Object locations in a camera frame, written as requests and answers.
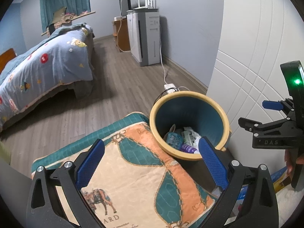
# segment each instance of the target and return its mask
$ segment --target yellow rim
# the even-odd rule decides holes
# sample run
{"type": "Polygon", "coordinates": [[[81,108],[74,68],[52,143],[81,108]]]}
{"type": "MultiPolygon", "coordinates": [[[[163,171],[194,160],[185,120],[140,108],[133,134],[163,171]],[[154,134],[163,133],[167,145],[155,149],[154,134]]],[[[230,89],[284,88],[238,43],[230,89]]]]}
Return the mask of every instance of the yellow rim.
{"type": "Polygon", "coordinates": [[[156,129],[155,118],[156,118],[156,114],[157,114],[157,111],[159,110],[159,108],[168,100],[176,98],[176,97],[181,97],[181,96],[195,97],[200,100],[203,100],[203,101],[207,102],[208,104],[210,104],[218,112],[218,114],[220,115],[220,117],[223,121],[223,135],[222,135],[222,138],[219,141],[218,145],[215,148],[218,150],[221,150],[224,147],[226,141],[228,140],[229,131],[230,131],[229,121],[228,121],[226,113],[219,106],[219,104],[217,104],[211,98],[207,97],[204,94],[197,93],[197,92],[191,92],[191,91],[179,91],[179,92],[167,94],[166,96],[160,98],[155,103],[155,105],[152,107],[151,113],[150,113],[150,128],[151,128],[152,134],[158,141],[160,147],[168,154],[173,155],[174,157],[179,158],[179,159],[194,160],[194,161],[202,159],[202,156],[200,154],[188,154],[188,153],[184,153],[184,152],[181,152],[179,150],[176,150],[176,149],[170,147],[163,140],[163,138],[159,135],[159,133],[156,129]]]}

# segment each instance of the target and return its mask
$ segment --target power cord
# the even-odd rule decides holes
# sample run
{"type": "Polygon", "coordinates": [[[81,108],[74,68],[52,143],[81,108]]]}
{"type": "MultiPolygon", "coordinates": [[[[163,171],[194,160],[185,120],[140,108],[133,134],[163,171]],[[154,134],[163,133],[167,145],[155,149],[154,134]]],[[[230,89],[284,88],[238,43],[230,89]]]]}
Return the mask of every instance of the power cord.
{"type": "Polygon", "coordinates": [[[183,86],[180,86],[177,90],[179,90],[180,91],[180,88],[184,88],[184,89],[187,89],[188,91],[190,91],[187,87],[183,87],[183,86]]]}
{"type": "Polygon", "coordinates": [[[160,54],[161,54],[161,66],[163,67],[163,70],[164,70],[164,82],[165,82],[165,84],[168,84],[166,82],[167,74],[166,74],[166,70],[165,70],[165,67],[164,67],[164,64],[163,64],[163,57],[162,57],[162,51],[161,51],[161,49],[162,49],[162,40],[161,40],[162,32],[161,32],[161,30],[162,30],[161,24],[159,24],[159,49],[160,49],[160,54]]]}
{"type": "MultiPolygon", "coordinates": [[[[161,25],[159,24],[159,41],[160,41],[160,55],[161,55],[161,66],[163,67],[163,70],[164,70],[164,82],[165,82],[165,84],[168,84],[167,82],[166,82],[166,77],[167,77],[167,73],[166,73],[166,70],[165,70],[165,67],[164,67],[164,64],[163,64],[163,57],[162,57],[162,51],[161,51],[161,49],[162,49],[162,40],[161,40],[161,35],[162,35],[162,32],[161,32],[161,30],[162,30],[162,27],[161,27],[161,25]]],[[[185,89],[187,89],[188,91],[190,91],[189,90],[189,88],[187,88],[187,87],[184,87],[184,86],[180,86],[180,87],[178,87],[177,88],[177,90],[178,91],[180,91],[180,88],[185,88],[185,89]]]]}
{"type": "MultiPolygon", "coordinates": [[[[122,52],[131,52],[132,49],[133,49],[133,47],[134,47],[134,44],[132,45],[131,50],[129,50],[129,51],[123,51],[123,50],[120,48],[119,44],[118,44],[118,35],[119,35],[119,31],[120,31],[121,25],[122,25],[122,7],[121,7],[122,1],[123,1],[123,0],[120,0],[120,26],[119,26],[119,29],[118,29],[118,32],[117,32],[117,45],[118,45],[118,48],[119,48],[122,52]]],[[[159,25],[159,41],[160,41],[160,47],[159,47],[159,48],[160,48],[160,56],[161,56],[161,66],[162,66],[162,68],[163,68],[163,70],[164,70],[164,83],[165,83],[165,84],[168,84],[168,83],[166,82],[167,73],[166,73],[166,70],[165,70],[165,67],[164,67],[164,64],[163,64],[163,57],[162,57],[162,51],[161,51],[161,49],[162,49],[162,40],[161,40],[162,32],[161,32],[161,30],[162,30],[161,25],[159,25]]],[[[171,87],[171,88],[169,88],[169,89],[167,89],[167,90],[175,89],[176,91],[180,91],[180,88],[185,88],[185,89],[187,89],[188,91],[190,91],[187,87],[184,87],[184,86],[180,86],[180,87],[178,87],[178,88],[171,87]]]]}
{"type": "Polygon", "coordinates": [[[164,94],[165,92],[167,92],[167,91],[169,91],[169,90],[171,90],[171,89],[174,89],[174,92],[178,92],[178,89],[175,88],[175,87],[170,87],[170,88],[166,89],[166,90],[163,91],[161,94],[159,94],[159,96],[155,99],[153,105],[155,105],[155,103],[157,102],[157,100],[159,100],[159,99],[163,96],[163,94],[164,94]]]}

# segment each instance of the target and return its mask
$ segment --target purple bottle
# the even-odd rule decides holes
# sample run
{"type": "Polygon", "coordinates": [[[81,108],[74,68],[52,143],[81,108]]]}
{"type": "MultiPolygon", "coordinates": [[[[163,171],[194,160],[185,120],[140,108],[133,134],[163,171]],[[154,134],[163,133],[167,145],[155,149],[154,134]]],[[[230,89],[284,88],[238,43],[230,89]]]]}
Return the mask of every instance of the purple bottle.
{"type": "Polygon", "coordinates": [[[189,153],[189,154],[199,154],[199,151],[196,148],[194,148],[192,146],[189,146],[187,144],[183,144],[180,147],[180,151],[185,152],[185,153],[189,153]]]}

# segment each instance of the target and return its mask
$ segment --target trash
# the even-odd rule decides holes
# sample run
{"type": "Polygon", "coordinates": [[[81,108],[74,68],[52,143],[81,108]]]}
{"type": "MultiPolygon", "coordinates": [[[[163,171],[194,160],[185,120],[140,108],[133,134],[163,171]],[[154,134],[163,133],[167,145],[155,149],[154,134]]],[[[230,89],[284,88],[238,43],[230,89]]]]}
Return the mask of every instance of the trash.
{"type": "Polygon", "coordinates": [[[164,141],[171,147],[185,153],[199,154],[199,140],[201,136],[191,127],[176,128],[172,125],[169,132],[165,134],[164,141]]]}
{"type": "Polygon", "coordinates": [[[166,142],[171,147],[180,150],[183,144],[183,137],[180,136],[179,134],[169,132],[166,142]]]}
{"type": "MultiPolygon", "coordinates": [[[[169,132],[171,132],[171,133],[174,133],[174,131],[175,131],[175,124],[173,124],[173,125],[171,126],[171,128],[169,129],[169,132]]],[[[165,136],[164,136],[164,141],[166,141],[166,142],[167,142],[167,138],[168,138],[168,133],[165,134],[165,136]]]]}
{"type": "Polygon", "coordinates": [[[185,153],[189,153],[189,154],[199,154],[200,153],[196,148],[194,148],[192,146],[189,146],[187,144],[183,144],[180,147],[180,151],[185,152],[185,153]]]}
{"type": "Polygon", "coordinates": [[[192,135],[192,132],[190,130],[185,130],[181,133],[184,144],[187,144],[189,146],[194,147],[194,137],[192,135]]]}

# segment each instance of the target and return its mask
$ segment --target wooden headboard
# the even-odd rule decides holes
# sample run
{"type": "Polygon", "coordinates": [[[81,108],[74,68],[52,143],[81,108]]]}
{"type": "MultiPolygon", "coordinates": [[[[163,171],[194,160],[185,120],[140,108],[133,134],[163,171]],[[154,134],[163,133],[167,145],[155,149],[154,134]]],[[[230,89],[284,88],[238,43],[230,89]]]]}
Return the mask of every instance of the wooden headboard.
{"type": "Polygon", "coordinates": [[[8,49],[2,55],[0,55],[0,73],[4,69],[5,65],[16,57],[16,53],[13,48],[8,49]]]}

